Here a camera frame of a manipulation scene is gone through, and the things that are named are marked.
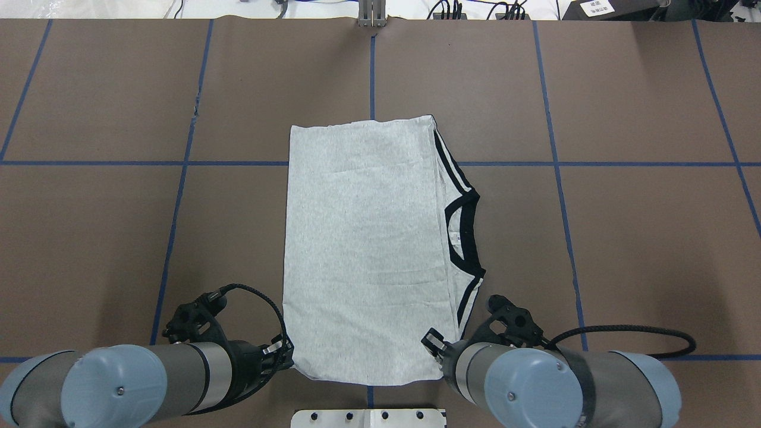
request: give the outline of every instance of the black wire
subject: black wire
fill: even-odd
[[[288,10],[288,0],[285,0],[280,4],[280,15],[275,19],[282,19],[285,16],[285,12]]]
[[[505,7],[505,14],[507,14],[507,13],[508,13],[508,8],[510,7],[510,5],[508,5],[506,2],[496,2],[496,3],[495,3],[493,6],[492,6],[492,10],[491,10],[491,11],[489,11],[489,14],[488,14],[488,15],[486,15],[486,20],[487,20],[487,21],[489,20],[489,18],[491,18],[491,17],[492,17],[492,12],[494,12],[494,9],[496,9],[496,8],[497,8],[497,6],[499,6],[499,5],[503,5],[503,6]]]
[[[280,309],[278,308],[278,306],[269,297],[267,297],[264,293],[260,292],[257,289],[254,289],[253,287],[245,286],[243,284],[227,284],[226,286],[220,288],[219,292],[222,295],[224,295],[226,292],[228,292],[228,291],[230,291],[232,289],[242,289],[242,290],[246,290],[248,292],[251,292],[251,293],[253,293],[255,295],[258,295],[263,301],[265,301],[267,303],[267,305],[269,305],[270,308],[272,308],[272,310],[275,312],[275,315],[278,317],[278,323],[280,323],[280,336],[281,336],[281,340],[283,342],[283,345],[282,345],[282,347],[280,347],[280,349],[278,351],[276,351],[278,353],[278,355],[275,358],[275,363],[272,364],[272,371],[270,373],[267,373],[264,376],[264,378],[259,382],[259,384],[257,386],[255,386],[251,391],[248,391],[246,394],[243,394],[240,397],[235,398],[234,400],[231,400],[230,402],[225,403],[222,406],[210,407],[208,409],[199,410],[197,412],[192,412],[189,415],[204,414],[204,413],[212,412],[212,411],[215,411],[215,410],[224,409],[226,407],[230,407],[233,404],[240,403],[241,401],[245,400],[246,398],[250,397],[251,395],[254,395],[260,389],[264,388],[264,386],[267,385],[267,383],[270,381],[270,379],[272,379],[272,377],[275,375],[275,373],[277,373],[277,371],[280,370],[280,367],[282,366],[282,364],[284,362],[283,360],[285,359],[285,353],[288,350],[288,347],[286,346],[286,344],[288,342],[290,342],[291,340],[288,338],[288,333],[285,330],[285,319],[283,319],[283,315],[280,312]]]
[[[179,15],[180,11],[183,10],[184,5],[185,5],[185,0],[180,0],[180,8],[177,9],[176,12],[174,12],[174,19],[177,19],[177,15]]]
[[[436,2],[435,5],[433,5],[430,12],[428,13],[428,17],[426,17],[425,19],[431,19],[431,16],[433,16],[433,11],[436,9],[436,6],[439,6],[444,2],[447,2],[447,6],[449,5],[449,0],[438,0],[438,2]],[[441,5],[441,16],[444,17],[444,5]]]
[[[670,328],[650,327],[647,325],[631,325],[631,324],[590,325],[587,327],[575,328],[573,330],[569,330],[569,331],[566,331],[565,333],[559,334],[554,339],[547,342],[547,344],[544,345],[544,347],[547,349],[557,350],[558,342],[568,339],[569,337],[576,336],[577,334],[602,333],[602,332],[611,332],[611,331],[634,331],[634,332],[640,332],[640,333],[663,334],[664,336],[679,337],[680,339],[684,339],[687,342],[687,347],[682,350],[669,352],[669,353],[649,353],[648,354],[649,356],[655,359],[674,358],[677,356],[687,355],[688,353],[691,353],[697,348],[695,339],[693,339],[693,337],[690,336],[689,334],[684,333],[682,331],[671,330]]]

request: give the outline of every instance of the light blue cap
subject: light blue cap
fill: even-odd
[[[677,380],[671,371],[657,359],[641,353],[610,351],[624,356],[631,361],[653,387],[658,403],[661,404],[661,428],[671,428],[679,420],[682,409],[682,395]]]
[[[486,372],[486,403],[510,428],[572,428],[583,395],[576,375],[554,356],[531,348],[502,354]]]
[[[60,353],[67,352],[74,351],[65,350],[29,358],[28,360],[21,363],[18,367],[13,369],[13,372],[11,372],[11,374],[5,378],[5,382],[3,382],[2,386],[0,386],[0,415],[2,415],[2,418],[5,419],[5,422],[11,424],[12,426],[18,426],[11,415],[11,405],[13,405],[13,397],[16,394],[16,390],[27,377],[29,372],[34,370],[35,367],[42,364],[43,361],[50,358],[51,356],[56,356]]]
[[[63,382],[63,420],[76,428],[126,428],[147,423],[167,393],[167,372],[150,350],[136,345],[86,353]]]

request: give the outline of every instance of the barcode label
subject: barcode label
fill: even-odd
[[[609,14],[614,12],[613,6],[608,0],[593,0],[592,2],[581,3],[581,8],[588,17]]]

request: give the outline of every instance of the metal bracket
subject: metal bracket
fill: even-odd
[[[299,410],[291,428],[446,428],[442,409]]]
[[[386,27],[386,0],[359,0],[360,27]]]

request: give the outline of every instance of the cloth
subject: cloth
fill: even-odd
[[[283,311],[312,379],[438,379],[431,327],[461,338],[482,282],[479,195],[431,116],[291,128]]]

